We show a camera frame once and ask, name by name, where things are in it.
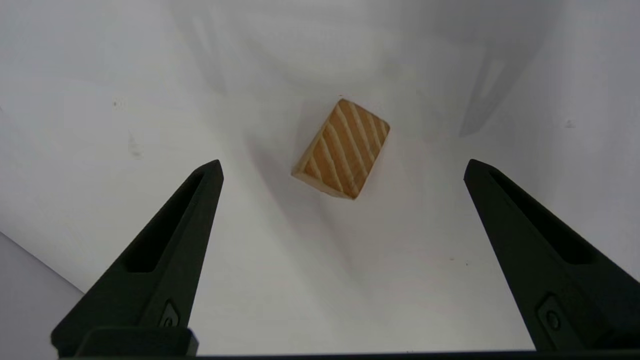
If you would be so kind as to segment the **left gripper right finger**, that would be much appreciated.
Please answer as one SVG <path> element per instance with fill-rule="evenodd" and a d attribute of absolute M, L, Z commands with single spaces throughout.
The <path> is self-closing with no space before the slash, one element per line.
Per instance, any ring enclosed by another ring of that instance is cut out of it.
<path fill-rule="evenodd" d="M 639 350 L 639 282 L 497 168 L 464 182 L 537 351 Z"/>

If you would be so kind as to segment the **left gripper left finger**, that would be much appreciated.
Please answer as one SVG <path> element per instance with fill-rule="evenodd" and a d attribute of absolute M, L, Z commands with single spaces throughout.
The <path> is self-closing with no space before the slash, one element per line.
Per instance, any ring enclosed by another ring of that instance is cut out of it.
<path fill-rule="evenodd" d="M 224 174 L 194 170 L 51 333 L 59 357 L 192 357 L 189 321 Z"/>

